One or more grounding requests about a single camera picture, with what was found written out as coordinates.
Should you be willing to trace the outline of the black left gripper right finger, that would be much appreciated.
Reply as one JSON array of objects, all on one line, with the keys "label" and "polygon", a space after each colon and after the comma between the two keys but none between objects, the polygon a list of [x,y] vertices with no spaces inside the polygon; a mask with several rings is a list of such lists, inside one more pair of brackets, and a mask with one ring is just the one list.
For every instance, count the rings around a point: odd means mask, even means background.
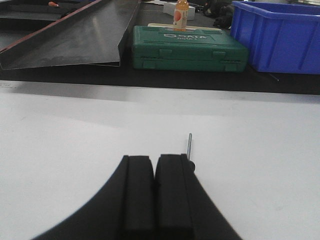
[{"label": "black left gripper right finger", "polygon": [[186,154],[162,154],[156,166],[157,240],[239,240],[208,196]]}]

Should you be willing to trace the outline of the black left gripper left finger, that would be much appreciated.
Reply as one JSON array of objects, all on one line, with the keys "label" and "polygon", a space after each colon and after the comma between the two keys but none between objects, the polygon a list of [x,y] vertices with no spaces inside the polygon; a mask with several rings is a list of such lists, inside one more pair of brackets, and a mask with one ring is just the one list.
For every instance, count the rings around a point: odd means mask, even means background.
[{"label": "black left gripper left finger", "polygon": [[154,172],[148,156],[123,156],[101,189],[37,240],[153,240]]}]

